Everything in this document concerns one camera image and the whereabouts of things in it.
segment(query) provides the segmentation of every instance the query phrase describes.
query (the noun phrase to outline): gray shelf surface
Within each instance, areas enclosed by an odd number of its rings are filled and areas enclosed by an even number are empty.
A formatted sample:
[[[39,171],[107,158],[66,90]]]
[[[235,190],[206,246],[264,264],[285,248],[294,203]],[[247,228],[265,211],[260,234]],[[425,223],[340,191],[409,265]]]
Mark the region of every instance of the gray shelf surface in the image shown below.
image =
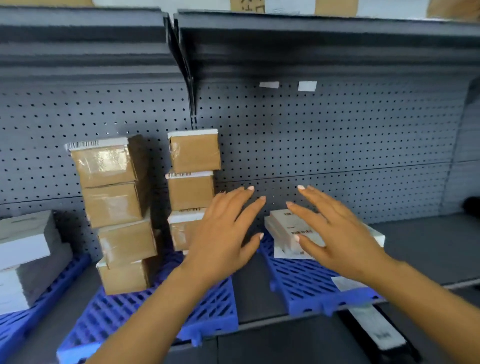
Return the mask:
[[[385,248],[390,255],[406,260],[438,283],[449,288],[479,283],[480,266],[475,260],[480,255],[478,240],[480,222],[475,218],[451,215],[381,223],[374,227],[387,236]],[[322,359],[323,363],[368,363],[361,348],[337,316],[334,315],[333,318],[312,315],[297,318],[288,316],[280,296],[270,292],[268,268],[259,254],[233,276],[233,284],[239,315],[239,332],[218,338],[218,357],[217,342],[210,339],[205,340],[200,349],[194,349],[190,344],[172,346],[168,363],[216,363],[217,359],[220,362],[229,361],[227,358],[234,354],[233,350],[240,350],[245,343],[249,345],[253,345],[252,342],[260,343],[261,337],[267,340],[269,335],[274,335],[274,339],[279,337],[275,332],[285,329],[283,325],[288,325],[287,321],[292,325],[288,327],[289,332],[305,332],[312,338],[299,347],[296,347],[296,344],[290,345],[289,350],[292,351],[306,350],[302,358]],[[31,333],[22,350],[10,357],[7,363],[56,363],[56,349],[99,286],[100,280],[95,267],[89,267],[65,293],[54,310]],[[480,306],[480,291],[463,288],[457,293]],[[417,346],[427,362],[449,363],[441,350],[402,313],[387,303],[382,304],[382,309]],[[350,353],[338,350],[345,345],[348,345],[349,350],[352,345]],[[275,341],[274,347],[270,344],[270,348],[283,346],[281,341]],[[238,358],[247,359],[245,352],[253,353],[261,348],[262,345],[256,344],[251,350],[243,350],[244,355]],[[281,363],[293,355],[290,352],[280,353],[284,356]]]

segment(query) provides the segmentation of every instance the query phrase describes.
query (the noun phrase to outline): right hand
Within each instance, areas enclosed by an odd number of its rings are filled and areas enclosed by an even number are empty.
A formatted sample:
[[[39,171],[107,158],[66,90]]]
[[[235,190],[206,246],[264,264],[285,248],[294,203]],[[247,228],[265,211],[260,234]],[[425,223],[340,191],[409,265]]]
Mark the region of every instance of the right hand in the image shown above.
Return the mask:
[[[325,247],[320,247],[306,236],[296,235],[302,249],[320,264],[346,278],[370,285],[383,267],[395,263],[345,205],[312,186],[299,186],[298,190],[320,214],[293,202],[287,202],[287,207],[324,240]]]

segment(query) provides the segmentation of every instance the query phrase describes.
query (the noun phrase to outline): upper shelf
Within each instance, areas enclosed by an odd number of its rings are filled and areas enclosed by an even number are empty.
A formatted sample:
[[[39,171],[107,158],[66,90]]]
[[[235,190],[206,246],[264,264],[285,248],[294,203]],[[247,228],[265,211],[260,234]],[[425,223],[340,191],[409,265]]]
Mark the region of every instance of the upper shelf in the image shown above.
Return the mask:
[[[197,78],[480,67],[474,23],[199,11],[175,18]]]
[[[83,67],[88,69],[80,73],[112,74],[106,66],[123,67],[126,73],[128,67],[141,66],[163,76],[185,74],[168,14],[160,9],[0,7],[0,76],[18,77],[18,68],[24,67],[27,75],[66,75],[65,67],[73,75]]]

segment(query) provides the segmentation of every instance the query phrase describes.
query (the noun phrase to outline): left hand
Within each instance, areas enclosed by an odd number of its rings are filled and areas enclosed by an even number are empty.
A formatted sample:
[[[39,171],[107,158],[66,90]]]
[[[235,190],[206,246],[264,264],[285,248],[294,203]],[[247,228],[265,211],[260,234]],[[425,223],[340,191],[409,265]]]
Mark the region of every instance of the left hand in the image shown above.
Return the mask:
[[[260,245],[263,233],[255,234],[242,247],[248,228],[266,202],[266,197],[262,196],[240,213],[253,191],[254,187],[250,186],[217,194],[195,232],[179,268],[207,288],[247,264]]]

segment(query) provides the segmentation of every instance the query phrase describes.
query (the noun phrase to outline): black object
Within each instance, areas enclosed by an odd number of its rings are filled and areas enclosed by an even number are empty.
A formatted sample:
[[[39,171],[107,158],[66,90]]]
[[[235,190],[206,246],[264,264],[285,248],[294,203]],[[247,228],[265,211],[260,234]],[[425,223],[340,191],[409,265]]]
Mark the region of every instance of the black object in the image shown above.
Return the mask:
[[[467,214],[480,218],[480,197],[467,198],[462,207]]]
[[[389,350],[381,350],[370,335],[360,326],[356,318],[348,310],[339,311],[338,315],[344,325],[350,330],[357,343],[361,346],[373,364],[414,364],[421,361],[419,351],[403,335],[387,315],[378,307],[374,308],[403,336],[406,344]]]

